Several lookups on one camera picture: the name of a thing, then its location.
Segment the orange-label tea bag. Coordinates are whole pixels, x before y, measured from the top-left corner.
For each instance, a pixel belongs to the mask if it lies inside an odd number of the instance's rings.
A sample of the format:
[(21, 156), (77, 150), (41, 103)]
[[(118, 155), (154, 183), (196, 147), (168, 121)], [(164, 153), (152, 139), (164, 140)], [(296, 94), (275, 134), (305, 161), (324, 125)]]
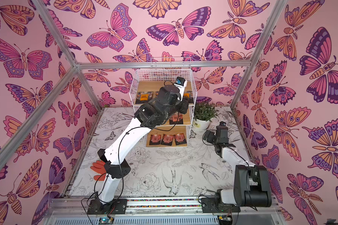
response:
[(184, 92), (184, 98), (188, 100), (189, 104), (194, 104), (193, 93), (192, 91)]
[(135, 104), (144, 104), (148, 103), (150, 100), (153, 99), (153, 92), (138, 92), (136, 96)]

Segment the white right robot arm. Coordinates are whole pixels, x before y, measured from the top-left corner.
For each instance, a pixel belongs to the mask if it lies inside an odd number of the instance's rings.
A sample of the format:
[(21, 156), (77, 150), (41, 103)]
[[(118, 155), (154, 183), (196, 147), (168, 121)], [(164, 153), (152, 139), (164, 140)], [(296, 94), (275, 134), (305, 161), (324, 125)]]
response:
[(217, 190), (216, 201), (255, 210), (258, 207), (270, 207), (272, 195), (267, 169), (240, 156), (236, 146), (229, 142), (228, 131), (226, 123), (219, 122), (215, 132), (207, 130), (202, 137), (205, 144), (214, 146), (216, 154), (222, 161), (232, 166), (234, 174), (233, 187)]

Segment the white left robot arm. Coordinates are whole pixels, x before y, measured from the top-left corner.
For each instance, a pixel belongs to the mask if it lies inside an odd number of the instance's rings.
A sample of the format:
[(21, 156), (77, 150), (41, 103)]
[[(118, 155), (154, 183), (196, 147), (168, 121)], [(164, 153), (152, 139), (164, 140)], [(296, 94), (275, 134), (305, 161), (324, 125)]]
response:
[(139, 107), (118, 139), (110, 147), (98, 150), (98, 156), (104, 162), (105, 173), (102, 176), (105, 180), (102, 189), (94, 191), (89, 210), (98, 213), (109, 210), (115, 201), (118, 185), (124, 182), (124, 177), (131, 170), (125, 159), (127, 154), (142, 137), (165, 124), (174, 113), (187, 112), (189, 99), (184, 96), (185, 88), (185, 84), (161, 87), (156, 98)]

